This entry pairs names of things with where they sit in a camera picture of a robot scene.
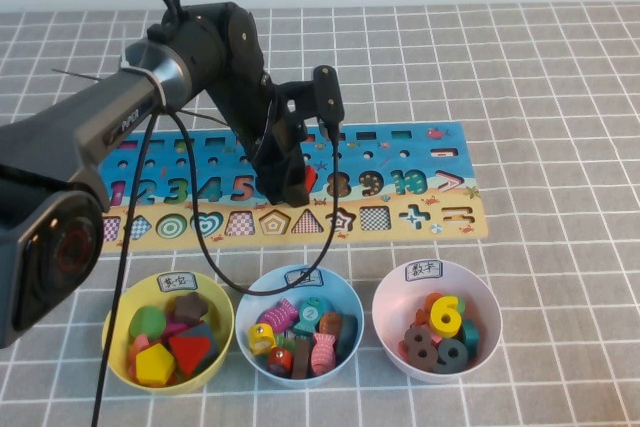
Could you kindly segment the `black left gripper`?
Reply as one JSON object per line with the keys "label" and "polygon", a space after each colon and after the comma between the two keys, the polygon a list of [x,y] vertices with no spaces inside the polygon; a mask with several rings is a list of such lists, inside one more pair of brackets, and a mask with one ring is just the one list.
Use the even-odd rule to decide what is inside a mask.
{"label": "black left gripper", "polygon": [[257,177],[261,192],[272,204],[309,204],[306,167],[300,142],[306,128],[292,114],[284,96],[274,96],[266,109],[252,105],[240,114],[238,139]]}

